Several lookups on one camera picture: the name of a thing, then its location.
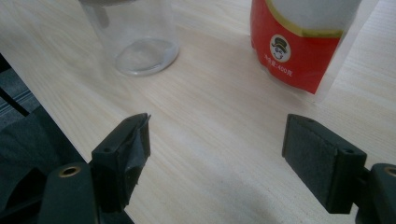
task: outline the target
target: wood grain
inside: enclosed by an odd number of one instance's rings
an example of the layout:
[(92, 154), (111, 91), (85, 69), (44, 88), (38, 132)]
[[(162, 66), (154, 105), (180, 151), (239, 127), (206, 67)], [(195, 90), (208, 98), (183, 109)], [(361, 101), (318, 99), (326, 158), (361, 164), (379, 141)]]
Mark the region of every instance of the wood grain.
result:
[(180, 53), (153, 76), (117, 72), (78, 1), (1, 1), (0, 51), (87, 161), (121, 120), (152, 115), (136, 223), (354, 223), (356, 207), (327, 214), (281, 157), (286, 116), (345, 137), (367, 168), (396, 163), (396, 3), (378, 3), (320, 104), (261, 70), (250, 1), (172, 3)]

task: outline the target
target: red label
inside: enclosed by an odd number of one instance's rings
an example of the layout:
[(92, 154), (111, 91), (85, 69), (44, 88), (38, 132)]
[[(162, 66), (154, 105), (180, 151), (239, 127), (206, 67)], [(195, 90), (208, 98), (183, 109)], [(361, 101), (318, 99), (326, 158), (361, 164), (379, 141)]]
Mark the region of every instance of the red label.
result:
[(260, 63), (281, 81), (315, 94), (340, 37), (299, 36), (282, 26), (265, 0), (253, 0), (252, 47)]

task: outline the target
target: clear glass jar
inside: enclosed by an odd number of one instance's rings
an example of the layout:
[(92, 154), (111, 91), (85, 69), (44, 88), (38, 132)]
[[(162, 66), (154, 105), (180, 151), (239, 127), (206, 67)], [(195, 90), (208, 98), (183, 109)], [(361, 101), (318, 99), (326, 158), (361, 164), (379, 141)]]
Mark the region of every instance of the clear glass jar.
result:
[(148, 75), (178, 54), (169, 0), (79, 0), (106, 56), (128, 75)]

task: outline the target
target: cartoon face logo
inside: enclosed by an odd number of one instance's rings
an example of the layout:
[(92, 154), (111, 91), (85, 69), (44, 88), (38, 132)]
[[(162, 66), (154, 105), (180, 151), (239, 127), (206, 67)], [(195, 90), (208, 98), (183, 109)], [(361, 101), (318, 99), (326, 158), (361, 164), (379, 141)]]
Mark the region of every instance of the cartoon face logo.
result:
[(270, 50), (274, 59), (280, 63), (287, 62), (291, 55), (290, 45), (282, 35), (274, 35), (271, 38)]

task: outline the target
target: bottle label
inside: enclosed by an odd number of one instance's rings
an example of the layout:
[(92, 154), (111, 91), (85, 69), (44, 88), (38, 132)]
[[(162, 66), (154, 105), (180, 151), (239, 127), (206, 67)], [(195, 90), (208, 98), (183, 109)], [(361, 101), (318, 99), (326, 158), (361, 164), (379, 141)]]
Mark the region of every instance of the bottle label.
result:
[(276, 10), (272, 0), (253, 0), (250, 30), (252, 47), (271, 75), (313, 94), (343, 34), (294, 24)]

